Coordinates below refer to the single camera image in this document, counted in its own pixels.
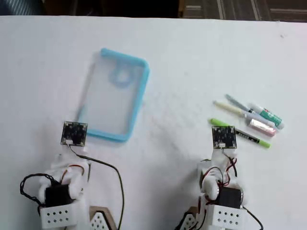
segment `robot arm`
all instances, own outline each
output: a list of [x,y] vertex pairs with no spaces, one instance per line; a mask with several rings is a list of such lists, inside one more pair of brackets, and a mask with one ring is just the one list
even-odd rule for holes
[[198,163],[201,188],[198,207],[185,213],[176,230],[245,230],[247,196],[237,177],[236,137],[233,126],[213,127],[213,153]]

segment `marker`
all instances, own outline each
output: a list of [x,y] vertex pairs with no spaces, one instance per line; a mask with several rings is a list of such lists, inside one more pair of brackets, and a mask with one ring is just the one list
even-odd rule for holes
[[227,100],[229,100],[232,104],[234,104],[235,106],[237,106],[238,108],[246,111],[246,112],[250,112],[252,110],[248,109],[247,107],[245,107],[243,104],[241,104],[240,102],[238,102],[235,98],[233,98],[232,96],[230,96],[229,94],[226,94],[225,97],[227,98]]
[[252,109],[249,109],[247,108],[245,105],[241,104],[240,102],[238,102],[235,98],[233,98],[232,96],[230,96],[229,94],[226,94],[225,95],[226,99],[229,100],[232,104],[234,104],[236,107],[246,111],[246,112],[249,112],[249,113],[252,113],[252,114],[255,114],[256,116],[261,116],[259,114],[257,114],[254,110]]
[[234,106],[232,106],[230,104],[225,104],[225,103],[217,102],[217,101],[214,101],[214,104],[216,104],[218,107],[221,107],[221,108],[223,108],[225,110],[228,110],[230,112],[238,114],[239,116],[245,117],[247,119],[255,119],[255,120],[260,121],[260,122],[262,122],[262,123],[264,123],[264,124],[266,124],[268,126],[275,127],[275,123],[274,122],[269,121],[269,120],[263,118],[262,116],[251,114],[249,112],[243,111],[242,109],[234,107]]
[[[215,118],[211,118],[210,120],[210,123],[215,125],[215,126],[229,126],[227,123],[224,123],[223,121],[220,121],[218,119],[215,119]],[[236,134],[238,134],[239,136],[245,138],[245,139],[248,139],[250,141],[253,141],[257,144],[260,144],[262,145],[263,147],[265,148],[269,148],[271,145],[261,139],[258,139],[256,137],[253,137],[252,135],[248,134],[248,133],[245,133],[239,129],[236,128]]]

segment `red wire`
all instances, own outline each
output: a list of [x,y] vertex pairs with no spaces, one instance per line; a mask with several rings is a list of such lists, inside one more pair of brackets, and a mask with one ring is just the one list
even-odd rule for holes
[[226,183],[224,183],[224,186],[227,186],[227,185],[229,185],[229,183],[230,183],[230,176],[229,176],[228,171],[229,171],[229,169],[231,169],[231,167],[232,167],[232,164],[230,164],[230,165],[226,168],[228,181],[227,181]]
[[202,179],[201,179],[201,185],[202,185],[202,182],[203,180],[205,179],[205,177],[208,175],[208,173],[212,170],[212,169],[218,169],[218,167],[214,166],[214,167],[211,167],[210,169],[208,169],[205,174],[202,176]]

